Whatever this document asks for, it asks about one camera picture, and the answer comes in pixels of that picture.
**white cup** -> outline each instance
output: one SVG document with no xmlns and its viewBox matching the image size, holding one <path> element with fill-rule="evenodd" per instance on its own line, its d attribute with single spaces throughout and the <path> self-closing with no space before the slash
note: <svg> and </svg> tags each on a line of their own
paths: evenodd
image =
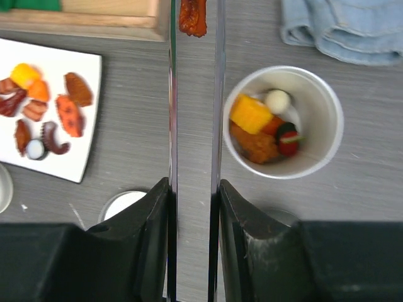
<svg viewBox="0 0 403 302">
<path fill-rule="evenodd" d="M 14 193 L 13 181 L 6 168 L 0 164 L 0 213 L 9 206 Z"/>
<path fill-rule="evenodd" d="M 281 89 L 292 96 L 296 114 L 291 114 L 289 121 L 296 124 L 305 139 L 297 155 L 259 165 L 241 155 L 229 133 L 229 115 L 240 93 L 260 96 L 271 89 Z M 232 156 L 251 172 L 273 179 L 294 179 L 324 167 L 336 154 L 343 129 L 343 110 L 336 93 L 320 77 L 297 67 L 274 66 L 254 72 L 236 85 L 224 106 L 223 136 Z"/>
</svg>

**wooden tray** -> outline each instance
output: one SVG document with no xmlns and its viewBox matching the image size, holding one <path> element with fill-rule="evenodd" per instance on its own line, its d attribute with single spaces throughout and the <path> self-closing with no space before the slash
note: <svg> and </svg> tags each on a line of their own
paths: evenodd
<svg viewBox="0 0 403 302">
<path fill-rule="evenodd" d="M 170 0 L 61 0 L 63 11 L 12 9 L 0 13 L 0 29 L 164 41 Z"/>
</svg>

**tabletop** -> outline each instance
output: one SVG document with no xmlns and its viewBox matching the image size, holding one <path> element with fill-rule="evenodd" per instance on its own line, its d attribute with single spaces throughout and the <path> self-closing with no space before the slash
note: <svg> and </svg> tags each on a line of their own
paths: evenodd
<svg viewBox="0 0 403 302">
<path fill-rule="evenodd" d="M 262 67 L 305 68 L 327 81 L 340 98 L 342 144 L 325 168 L 292 181 L 256 176 L 223 147 L 222 177 L 263 210 L 281 208 L 305 220 L 402 220 L 402 66 L 355 66 L 313 48 L 285 45 L 279 35 L 280 9 L 279 0 L 227 1 L 224 96 Z M 208 2 L 207 14 L 206 37 L 178 33 L 177 41 L 181 301 L 207 300 L 214 2 Z M 0 37 L 103 56 L 98 122 L 82 183 L 6 165 L 15 192 L 0 222 L 72 221 L 88 228 L 115 194 L 150 188 L 168 175 L 167 43 L 8 31 L 0 31 Z M 219 301 L 224 301 L 222 274 Z"/>
</svg>

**held food item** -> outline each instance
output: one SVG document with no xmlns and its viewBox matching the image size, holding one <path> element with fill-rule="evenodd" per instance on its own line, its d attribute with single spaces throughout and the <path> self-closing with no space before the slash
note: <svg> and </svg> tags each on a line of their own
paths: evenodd
<svg viewBox="0 0 403 302">
<path fill-rule="evenodd" d="M 44 103 L 49 102 L 49 89 L 46 82 L 40 79 L 33 81 L 28 88 L 28 96 Z"/>
<path fill-rule="evenodd" d="M 17 144 L 18 152 L 21 156 L 25 155 L 25 148 L 31 140 L 31 131 L 28 125 L 23 120 L 17 121 L 17 128 L 15 130 L 15 140 Z"/>
<path fill-rule="evenodd" d="M 53 121 L 47 121 L 42 125 L 42 141 L 44 146 L 57 155 L 62 155 L 70 150 L 70 143 L 59 145 L 55 140 L 55 131 L 57 124 Z"/>
<path fill-rule="evenodd" d="M 26 156 L 32 160 L 42 160 L 48 154 L 43 142 L 41 140 L 30 140 L 26 146 Z"/>
<path fill-rule="evenodd" d="M 66 95 L 59 95 L 56 99 L 56 107 L 63 129 L 71 137 L 82 137 L 84 119 L 75 102 Z"/>
<path fill-rule="evenodd" d="M 206 0 L 181 0 L 179 30 L 198 38 L 207 33 Z"/>
<path fill-rule="evenodd" d="M 264 103 L 274 115 L 281 115 L 289 107 L 291 98 L 287 92 L 275 89 L 267 94 Z"/>
<path fill-rule="evenodd" d="M 22 89 L 27 90 L 35 80 L 41 78 L 41 75 L 36 69 L 28 64 L 20 63 L 13 69 L 10 78 Z"/>
<path fill-rule="evenodd" d="M 79 75 L 69 72 L 64 76 L 64 79 L 70 98 L 80 107 L 89 106 L 93 103 L 93 94 Z"/>
<path fill-rule="evenodd" d="M 258 99 L 240 94 L 232 106 L 230 119 L 249 134 L 258 134 L 273 119 L 273 114 Z"/>
<path fill-rule="evenodd" d="M 18 109 L 18 106 L 24 101 L 26 90 L 18 89 L 14 96 L 0 102 L 0 115 L 12 118 Z"/>
<path fill-rule="evenodd" d="M 284 124 L 285 121 L 283 121 L 281 118 L 279 118 L 277 115 L 269 121 L 266 126 L 263 127 L 261 130 L 263 133 L 271 136 L 275 136 L 278 127 L 280 127 L 282 124 Z"/>
<path fill-rule="evenodd" d="M 297 154 L 299 141 L 302 137 L 298 134 L 293 123 L 287 122 L 282 124 L 276 133 L 276 141 L 280 154 L 291 157 Z"/>
<path fill-rule="evenodd" d="M 279 156 L 274 137 L 262 132 L 253 135 L 235 123 L 230 124 L 230 133 L 237 140 L 245 157 L 256 164 L 263 164 Z"/>
<path fill-rule="evenodd" d="M 33 99 L 23 108 L 23 115 L 33 121 L 40 121 L 48 110 L 48 104 Z"/>
<path fill-rule="evenodd" d="M 16 92 L 19 89 L 9 77 L 0 81 L 0 94 L 9 94 Z"/>
</svg>

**blue denim cloth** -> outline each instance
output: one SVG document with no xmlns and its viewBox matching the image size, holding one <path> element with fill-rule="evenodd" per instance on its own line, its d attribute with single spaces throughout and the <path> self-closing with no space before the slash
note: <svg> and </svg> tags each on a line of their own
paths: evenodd
<svg viewBox="0 0 403 302">
<path fill-rule="evenodd" d="M 361 65 L 403 61 L 403 0 L 282 0 L 281 38 Z"/>
</svg>

